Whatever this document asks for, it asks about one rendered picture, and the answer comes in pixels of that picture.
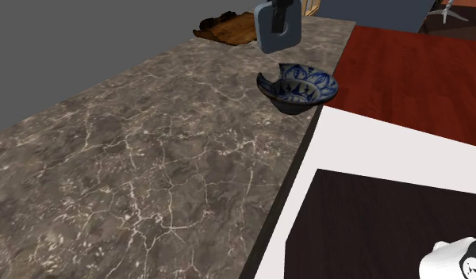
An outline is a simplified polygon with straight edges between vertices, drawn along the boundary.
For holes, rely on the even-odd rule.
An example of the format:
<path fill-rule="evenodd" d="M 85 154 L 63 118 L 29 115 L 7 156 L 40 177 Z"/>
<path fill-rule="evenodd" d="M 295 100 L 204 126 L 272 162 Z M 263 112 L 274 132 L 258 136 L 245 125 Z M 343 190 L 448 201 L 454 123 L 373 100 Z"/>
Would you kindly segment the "blue-grey rounded square slab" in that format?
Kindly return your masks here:
<path fill-rule="evenodd" d="M 255 31 L 260 49 L 270 54 L 291 48 L 301 41 L 301 0 L 294 0 L 286 12 L 284 31 L 271 32 L 273 8 L 271 0 L 259 4 L 254 9 Z"/>

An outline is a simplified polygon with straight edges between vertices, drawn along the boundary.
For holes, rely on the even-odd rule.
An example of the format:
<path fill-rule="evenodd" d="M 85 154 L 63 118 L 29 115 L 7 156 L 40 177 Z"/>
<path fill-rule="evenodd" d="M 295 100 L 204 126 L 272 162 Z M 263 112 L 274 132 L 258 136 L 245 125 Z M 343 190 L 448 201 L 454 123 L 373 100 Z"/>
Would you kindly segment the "light wooden furniture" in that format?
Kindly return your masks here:
<path fill-rule="evenodd" d="M 305 16 L 315 16 L 320 8 L 321 0 L 301 0 L 302 14 Z"/>

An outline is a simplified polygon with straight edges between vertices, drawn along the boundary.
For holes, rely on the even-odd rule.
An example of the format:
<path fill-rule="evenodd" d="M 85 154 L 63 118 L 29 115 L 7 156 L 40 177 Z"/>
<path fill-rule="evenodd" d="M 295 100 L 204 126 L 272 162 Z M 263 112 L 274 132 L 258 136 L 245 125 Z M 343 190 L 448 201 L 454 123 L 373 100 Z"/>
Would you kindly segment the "brown ragged flat sheet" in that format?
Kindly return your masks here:
<path fill-rule="evenodd" d="M 243 12 L 237 14 L 228 11 L 219 17 L 206 18 L 193 30 L 196 37 L 237 46 L 257 40 L 254 14 Z"/>

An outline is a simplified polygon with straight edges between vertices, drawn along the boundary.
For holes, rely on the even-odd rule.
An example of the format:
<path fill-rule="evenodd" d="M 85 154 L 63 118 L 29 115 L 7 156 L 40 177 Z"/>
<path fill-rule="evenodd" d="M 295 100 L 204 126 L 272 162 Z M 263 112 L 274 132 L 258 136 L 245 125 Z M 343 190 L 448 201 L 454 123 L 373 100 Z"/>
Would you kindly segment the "broken blue white bowl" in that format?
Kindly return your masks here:
<path fill-rule="evenodd" d="M 339 83 L 321 69 L 299 63 L 280 63 L 278 66 L 277 81 L 270 82 L 258 73 L 256 85 L 281 113 L 298 115 L 337 95 Z"/>

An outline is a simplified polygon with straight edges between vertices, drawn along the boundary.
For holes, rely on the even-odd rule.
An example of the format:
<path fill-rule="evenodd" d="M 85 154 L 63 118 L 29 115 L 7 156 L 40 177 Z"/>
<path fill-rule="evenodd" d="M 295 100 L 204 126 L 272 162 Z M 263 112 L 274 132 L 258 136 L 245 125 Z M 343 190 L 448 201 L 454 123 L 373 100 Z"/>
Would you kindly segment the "white chair base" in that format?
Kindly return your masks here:
<path fill-rule="evenodd" d="M 448 17 L 454 17 L 454 18 L 457 18 L 461 21 L 468 21 L 468 19 L 466 19 L 465 17 L 462 17 L 462 16 L 458 15 L 456 12 L 451 10 L 451 7 L 453 6 L 454 2 L 455 2 L 455 0 L 448 0 L 447 4 L 445 5 L 445 7 L 443 9 L 432 10 L 432 11 L 428 12 L 428 16 L 430 16 L 430 15 L 441 15 L 444 25 L 447 23 L 447 18 Z"/>

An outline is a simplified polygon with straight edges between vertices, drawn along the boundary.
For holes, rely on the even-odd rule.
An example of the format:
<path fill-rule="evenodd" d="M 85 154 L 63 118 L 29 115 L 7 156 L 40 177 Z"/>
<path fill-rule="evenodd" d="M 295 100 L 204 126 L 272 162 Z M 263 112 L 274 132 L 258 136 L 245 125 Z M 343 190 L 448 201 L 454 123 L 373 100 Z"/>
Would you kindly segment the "dark robot stand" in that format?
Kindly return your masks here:
<path fill-rule="evenodd" d="M 476 194 L 317 170 L 286 240 L 285 279 L 419 279 L 438 241 L 476 238 Z"/>

